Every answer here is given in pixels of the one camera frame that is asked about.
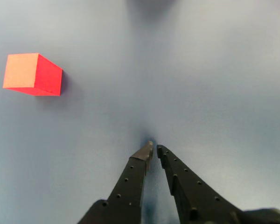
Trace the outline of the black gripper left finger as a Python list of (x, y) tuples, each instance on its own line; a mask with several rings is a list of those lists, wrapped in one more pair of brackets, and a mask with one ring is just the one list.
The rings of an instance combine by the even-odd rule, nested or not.
[(153, 142), (135, 152), (106, 200), (96, 201), (80, 224), (140, 224), (144, 180), (153, 157)]

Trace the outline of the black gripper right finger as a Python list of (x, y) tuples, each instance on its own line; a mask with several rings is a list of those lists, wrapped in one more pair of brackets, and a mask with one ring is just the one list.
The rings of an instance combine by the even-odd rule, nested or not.
[(182, 224), (280, 224), (280, 210), (240, 210), (221, 197), (172, 151), (157, 146)]

